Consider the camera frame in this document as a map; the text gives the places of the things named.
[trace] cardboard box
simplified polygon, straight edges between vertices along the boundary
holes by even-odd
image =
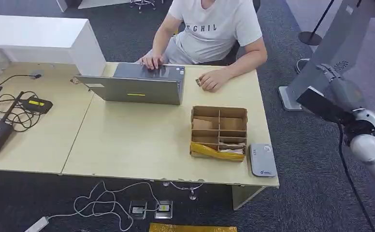
[[[194,106],[191,124],[192,142],[208,146],[216,151],[243,149],[244,154],[247,154],[246,109]],[[208,158],[208,156],[196,152],[190,154],[195,157]]]

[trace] white cable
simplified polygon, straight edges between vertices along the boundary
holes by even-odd
[[[92,193],[95,191],[95,189],[97,188],[97,186],[99,186],[100,183],[102,183],[102,185],[103,185],[104,192],[101,193],[101,194],[96,198],[95,201],[88,203],[84,208],[82,208],[81,210],[78,210],[78,209],[76,208],[76,202],[77,202],[77,200],[82,199],[82,198],[85,198],[85,199],[91,199],[91,197],[92,197]],[[47,219],[49,220],[49,219],[51,219],[51,218],[56,218],[56,217],[71,217],[71,216],[74,216],[74,215],[80,215],[80,216],[82,216],[82,217],[84,217],[84,218],[86,218],[86,217],[88,218],[88,217],[91,217],[91,216],[99,217],[99,216],[103,216],[103,215],[107,215],[107,214],[113,214],[113,215],[115,215],[115,216],[117,216],[117,217],[119,218],[119,229],[120,229],[121,231],[123,231],[123,232],[128,231],[128,230],[132,227],[132,225],[133,225],[133,218],[128,214],[128,212],[124,209],[124,207],[122,207],[122,205],[121,205],[119,202],[116,201],[115,193],[116,193],[116,192],[122,192],[122,191],[124,191],[124,190],[126,190],[126,189],[128,189],[128,188],[130,188],[130,187],[133,187],[133,186],[135,186],[135,185],[140,185],[140,184],[147,184],[147,185],[149,186],[150,193],[152,194],[152,197],[155,199],[155,201],[156,201],[156,203],[157,203],[157,207],[156,207],[156,209],[144,209],[144,211],[149,211],[149,212],[155,212],[155,211],[158,211],[158,210],[159,210],[159,205],[160,205],[160,204],[159,204],[159,201],[158,201],[158,199],[155,197],[155,195],[153,194],[152,186],[151,186],[148,182],[135,183],[135,184],[133,184],[133,185],[126,186],[125,188],[123,188],[123,189],[121,189],[121,190],[109,191],[109,190],[106,189],[105,182],[101,181],[101,182],[99,182],[99,183],[98,183],[98,184],[97,184],[97,185],[91,190],[91,192],[89,193],[89,196],[79,196],[79,197],[77,197],[77,198],[75,199],[75,201],[73,202],[73,209],[74,209],[75,213],[73,213],[73,214],[53,215],[53,216],[49,216],[49,217],[47,217]],[[104,194],[106,194],[106,193],[111,193],[112,196],[114,197],[114,200],[113,200],[113,201],[108,201],[108,202],[101,202],[101,201],[99,201],[99,199],[100,199]],[[108,203],[113,204],[113,205],[112,205],[112,209],[111,209],[111,211],[109,211],[109,212],[105,212],[105,213],[95,213],[95,205],[96,205],[96,204],[108,204]],[[88,206],[90,206],[90,205],[92,205],[92,214],[90,214],[90,215],[84,215],[84,214],[82,214],[82,211],[84,211],[85,209],[87,209]],[[115,210],[115,206],[116,206],[116,205],[119,205],[119,207],[122,209],[122,211],[128,216],[128,218],[130,218],[130,225],[129,225],[126,229],[122,229],[122,226],[121,226],[121,216],[120,216],[118,213],[115,213],[115,212],[114,212],[114,210]]]
[[[179,190],[189,190],[189,191],[192,191],[192,190],[196,190],[198,188],[200,188],[203,184],[200,184],[196,187],[191,187],[191,188],[184,188],[184,187],[178,187],[176,186],[172,181],[170,182],[175,188],[179,189]]]

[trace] man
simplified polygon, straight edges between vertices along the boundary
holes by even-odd
[[[183,32],[173,36],[182,21]],[[256,11],[251,0],[173,0],[156,32],[152,50],[138,60],[150,69],[164,63],[197,64],[223,59],[238,41],[246,54],[234,64],[199,77],[204,90],[215,92],[228,80],[266,62]]]

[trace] man's right hand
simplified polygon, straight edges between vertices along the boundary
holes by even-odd
[[[163,55],[146,54],[138,62],[149,69],[159,69],[159,65],[165,62],[165,57]]]

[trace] man's left hand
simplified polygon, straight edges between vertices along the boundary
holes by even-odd
[[[231,78],[232,76],[227,70],[219,69],[202,74],[202,76],[199,77],[199,80],[200,86],[203,90],[216,92]]]

